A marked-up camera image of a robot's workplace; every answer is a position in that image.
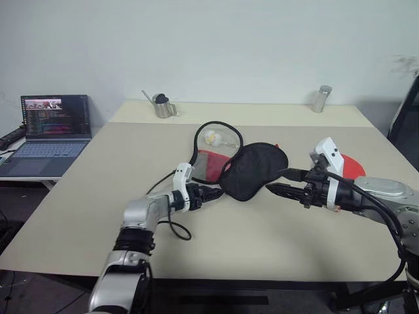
black chair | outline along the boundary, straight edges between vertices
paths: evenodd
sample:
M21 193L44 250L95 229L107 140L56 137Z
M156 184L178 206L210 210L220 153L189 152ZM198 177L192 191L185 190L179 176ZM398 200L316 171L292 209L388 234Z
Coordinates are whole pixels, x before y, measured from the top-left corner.
M419 171L419 75L401 103L387 138Z

laptop touchpad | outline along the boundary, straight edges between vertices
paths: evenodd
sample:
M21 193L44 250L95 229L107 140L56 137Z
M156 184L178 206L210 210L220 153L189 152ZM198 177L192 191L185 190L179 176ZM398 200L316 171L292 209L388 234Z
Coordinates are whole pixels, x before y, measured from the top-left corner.
M22 160L19 161L10 171L9 175L38 175L45 168L50 160Z

mesh bag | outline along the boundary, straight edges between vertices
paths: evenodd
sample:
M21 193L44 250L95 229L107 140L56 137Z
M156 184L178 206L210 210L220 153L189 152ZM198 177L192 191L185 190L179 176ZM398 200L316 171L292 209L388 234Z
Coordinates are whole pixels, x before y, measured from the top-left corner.
M224 165L243 147L238 130L220 121L203 124L195 134L194 152L190 164L192 179L205 184L217 184Z

laptop keyboard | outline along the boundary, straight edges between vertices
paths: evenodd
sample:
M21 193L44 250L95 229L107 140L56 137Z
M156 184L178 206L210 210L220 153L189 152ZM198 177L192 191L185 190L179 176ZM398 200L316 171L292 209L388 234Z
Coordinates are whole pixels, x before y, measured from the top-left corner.
M26 143L13 157L77 157L87 143Z

silver cylinder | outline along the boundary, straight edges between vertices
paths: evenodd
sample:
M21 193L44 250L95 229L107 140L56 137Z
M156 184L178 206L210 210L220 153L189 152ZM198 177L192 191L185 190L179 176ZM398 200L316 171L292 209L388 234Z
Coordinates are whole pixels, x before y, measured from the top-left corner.
M321 85L319 92L317 94L316 101L313 104L312 110L315 113L320 113L323 111L323 108L326 104L326 98L332 92L332 88L328 85Z
M168 102L167 103L155 103L155 112L157 117L159 118L169 118L173 116L171 112L169 112Z

